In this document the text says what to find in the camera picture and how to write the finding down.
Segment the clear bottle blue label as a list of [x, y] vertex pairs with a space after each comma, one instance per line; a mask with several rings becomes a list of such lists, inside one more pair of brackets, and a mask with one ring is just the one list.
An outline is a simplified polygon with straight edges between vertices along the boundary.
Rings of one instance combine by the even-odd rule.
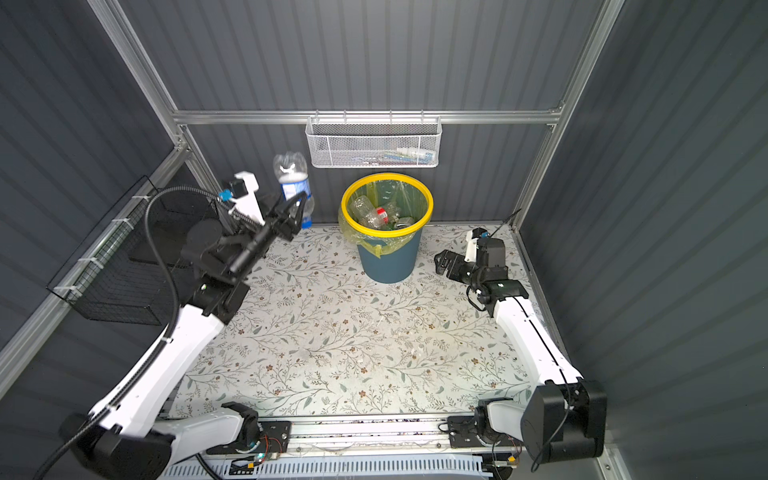
[[299, 193], [306, 194], [307, 200], [304, 204], [302, 228], [309, 229], [312, 226], [315, 198], [311, 191], [309, 169], [305, 157], [300, 152], [278, 154], [273, 159], [273, 169], [286, 200], [290, 200]]

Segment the clear bottle pink label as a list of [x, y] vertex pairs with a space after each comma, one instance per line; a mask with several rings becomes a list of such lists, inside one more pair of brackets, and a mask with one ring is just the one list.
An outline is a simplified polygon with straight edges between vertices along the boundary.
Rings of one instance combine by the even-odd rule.
[[368, 217], [369, 227], [375, 230], [391, 230], [400, 218], [400, 209], [397, 206], [384, 206], [371, 211]]

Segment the clear bottle white cap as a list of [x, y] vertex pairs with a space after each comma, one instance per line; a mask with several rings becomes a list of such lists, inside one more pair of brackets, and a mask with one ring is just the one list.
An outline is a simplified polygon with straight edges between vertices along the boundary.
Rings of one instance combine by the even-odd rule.
[[352, 199], [348, 210], [354, 220], [367, 228], [374, 228], [379, 221], [376, 207], [367, 196]]

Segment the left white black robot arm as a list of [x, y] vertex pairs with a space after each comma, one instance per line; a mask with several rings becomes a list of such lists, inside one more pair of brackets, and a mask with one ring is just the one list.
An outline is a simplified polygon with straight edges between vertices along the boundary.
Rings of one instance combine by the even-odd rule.
[[190, 457], [201, 461], [210, 448], [227, 445], [250, 455], [266, 441], [258, 413], [238, 402], [181, 420], [161, 420], [158, 414], [191, 363], [239, 310], [249, 291], [246, 278], [256, 263], [275, 239], [289, 242], [300, 232], [309, 197], [300, 192], [278, 202], [257, 223], [237, 209], [229, 192], [190, 191], [234, 219], [236, 229], [227, 233], [220, 220], [204, 218], [189, 230], [180, 256], [191, 264], [196, 285], [187, 300], [181, 300], [152, 234], [145, 234], [170, 288], [171, 318], [141, 359], [88, 414], [65, 419], [59, 430], [63, 444], [40, 464], [35, 478], [43, 478], [68, 452], [106, 479], [157, 479], [172, 464]]

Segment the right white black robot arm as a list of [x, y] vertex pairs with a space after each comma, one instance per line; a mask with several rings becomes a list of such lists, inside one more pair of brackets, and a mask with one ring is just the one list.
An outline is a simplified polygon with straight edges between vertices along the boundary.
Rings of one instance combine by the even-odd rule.
[[502, 329], [532, 377], [524, 405], [497, 395], [478, 403], [471, 427], [449, 419], [453, 447], [512, 439], [535, 467], [601, 456], [607, 395], [570, 363], [536, 317], [527, 290], [509, 276], [504, 241], [476, 228], [468, 233], [465, 253], [444, 250], [434, 263], [437, 274], [465, 285], [468, 303]]

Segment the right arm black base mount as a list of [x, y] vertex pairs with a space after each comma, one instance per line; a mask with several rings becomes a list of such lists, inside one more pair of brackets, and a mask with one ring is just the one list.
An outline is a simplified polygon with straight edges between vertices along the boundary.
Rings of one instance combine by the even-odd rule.
[[451, 415], [439, 430], [446, 433], [453, 449], [516, 447], [511, 437], [480, 426], [474, 415]]

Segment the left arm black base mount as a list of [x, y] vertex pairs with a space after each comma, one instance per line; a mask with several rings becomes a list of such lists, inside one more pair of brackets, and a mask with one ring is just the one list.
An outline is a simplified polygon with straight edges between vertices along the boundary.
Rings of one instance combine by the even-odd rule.
[[266, 455], [282, 454], [287, 451], [291, 437], [292, 423], [289, 421], [259, 421], [241, 430], [231, 443], [211, 447], [208, 455]]

